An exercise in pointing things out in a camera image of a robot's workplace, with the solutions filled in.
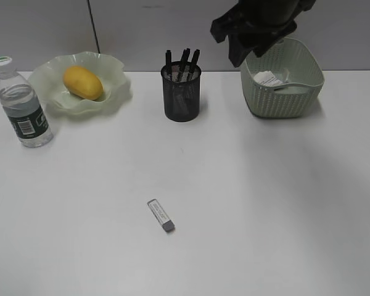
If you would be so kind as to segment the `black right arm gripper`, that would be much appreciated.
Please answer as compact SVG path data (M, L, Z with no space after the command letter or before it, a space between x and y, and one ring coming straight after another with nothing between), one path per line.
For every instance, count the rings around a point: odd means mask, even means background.
M296 17L310 10L315 0L238 1L212 21L210 33L217 43L229 38L229 60L236 68L253 51L262 57L284 36L297 29ZM268 35L255 47L253 35Z

